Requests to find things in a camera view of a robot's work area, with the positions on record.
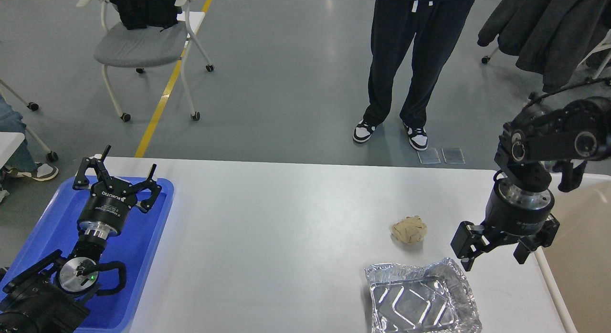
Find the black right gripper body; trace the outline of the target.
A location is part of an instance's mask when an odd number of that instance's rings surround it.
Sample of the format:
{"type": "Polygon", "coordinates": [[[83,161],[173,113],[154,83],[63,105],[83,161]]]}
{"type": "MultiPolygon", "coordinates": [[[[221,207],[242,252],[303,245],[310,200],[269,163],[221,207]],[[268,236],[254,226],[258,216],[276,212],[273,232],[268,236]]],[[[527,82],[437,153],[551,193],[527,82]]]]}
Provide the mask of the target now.
{"type": "Polygon", "coordinates": [[[493,185],[483,221],[486,238],[528,237],[539,232],[555,204],[550,190],[528,192],[508,179],[493,185]]]}

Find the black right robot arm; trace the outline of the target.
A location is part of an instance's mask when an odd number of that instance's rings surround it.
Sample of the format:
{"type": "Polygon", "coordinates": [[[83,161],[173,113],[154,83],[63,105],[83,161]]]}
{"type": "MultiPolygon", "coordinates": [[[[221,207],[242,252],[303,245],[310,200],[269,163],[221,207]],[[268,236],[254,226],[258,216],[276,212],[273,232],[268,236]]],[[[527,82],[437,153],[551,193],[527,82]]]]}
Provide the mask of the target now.
{"type": "Polygon", "coordinates": [[[610,99],[591,96],[552,109],[544,104],[550,96],[530,94],[503,126],[485,219],[461,222],[450,243],[465,271],[498,246],[515,244],[521,265],[537,248],[550,246],[559,229],[551,213],[551,173],[561,174],[561,192],[571,192],[580,187],[589,161],[610,157],[610,99]]]}

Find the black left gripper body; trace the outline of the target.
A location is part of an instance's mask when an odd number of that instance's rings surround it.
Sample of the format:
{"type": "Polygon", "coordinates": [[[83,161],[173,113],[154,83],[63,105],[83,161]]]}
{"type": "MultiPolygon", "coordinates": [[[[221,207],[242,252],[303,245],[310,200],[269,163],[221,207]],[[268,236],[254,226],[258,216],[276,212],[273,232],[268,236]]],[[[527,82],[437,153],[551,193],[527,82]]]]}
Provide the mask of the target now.
{"type": "Polygon", "coordinates": [[[80,235],[100,238],[118,237],[124,231],[131,209],[137,206],[142,184],[111,177],[109,184],[90,183],[84,175],[76,177],[76,189],[89,190],[89,198],[77,220],[80,235]]]}

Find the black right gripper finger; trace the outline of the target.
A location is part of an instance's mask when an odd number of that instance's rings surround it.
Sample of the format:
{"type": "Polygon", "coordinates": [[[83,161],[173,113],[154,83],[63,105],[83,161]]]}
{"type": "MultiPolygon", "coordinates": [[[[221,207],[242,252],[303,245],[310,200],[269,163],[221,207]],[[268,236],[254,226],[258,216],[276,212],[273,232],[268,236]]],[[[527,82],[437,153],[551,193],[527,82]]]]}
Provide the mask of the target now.
{"type": "Polygon", "coordinates": [[[514,251],[514,258],[519,265],[524,265],[529,255],[535,252],[537,248],[548,248],[551,246],[558,230],[559,221],[554,214],[550,214],[539,232],[528,237],[519,238],[514,251]]]}
{"type": "Polygon", "coordinates": [[[464,270],[470,271],[476,258],[500,245],[501,235],[498,227],[463,221],[458,225],[450,246],[464,270]]]}

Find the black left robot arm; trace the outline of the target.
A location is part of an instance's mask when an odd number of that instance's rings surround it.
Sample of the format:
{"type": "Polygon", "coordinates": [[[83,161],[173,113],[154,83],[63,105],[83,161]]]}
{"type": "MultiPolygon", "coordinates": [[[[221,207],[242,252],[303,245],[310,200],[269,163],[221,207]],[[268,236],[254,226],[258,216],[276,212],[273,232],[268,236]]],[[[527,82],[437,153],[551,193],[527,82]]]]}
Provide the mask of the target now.
{"type": "Polygon", "coordinates": [[[154,180],[157,164],[139,183],[111,176],[105,167],[110,146],[100,157],[84,157],[74,177],[74,190],[89,198],[77,220],[78,240],[63,257],[57,249],[19,273],[2,289],[3,333],[72,333],[90,315],[94,296],[111,296],[128,283],[124,262],[101,262],[110,237],[124,230],[131,209],[148,213],[162,187],[154,180]]]}

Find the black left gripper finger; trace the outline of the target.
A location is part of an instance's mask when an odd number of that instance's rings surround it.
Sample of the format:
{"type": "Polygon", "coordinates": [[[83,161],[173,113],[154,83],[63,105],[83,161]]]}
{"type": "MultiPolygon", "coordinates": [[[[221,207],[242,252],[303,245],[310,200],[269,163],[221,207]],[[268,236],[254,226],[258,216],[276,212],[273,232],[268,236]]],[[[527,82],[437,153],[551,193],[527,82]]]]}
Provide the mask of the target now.
{"type": "Polygon", "coordinates": [[[105,158],[107,157],[110,150],[111,146],[107,145],[105,146],[105,149],[103,153],[101,153],[100,157],[83,157],[79,165],[78,171],[74,176],[72,189],[84,190],[92,188],[93,185],[90,183],[90,180],[85,174],[89,169],[94,171],[98,182],[101,181],[107,189],[111,189],[111,176],[104,165],[105,158]]]}
{"type": "Polygon", "coordinates": [[[129,186],[130,208],[136,207],[141,213],[148,213],[152,209],[153,205],[155,205],[155,202],[162,190],[162,187],[153,179],[156,168],[157,164],[152,164],[148,177],[144,179],[144,181],[129,186]],[[137,195],[144,190],[148,190],[150,192],[150,196],[143,200],[138,200],[137,195]]]}

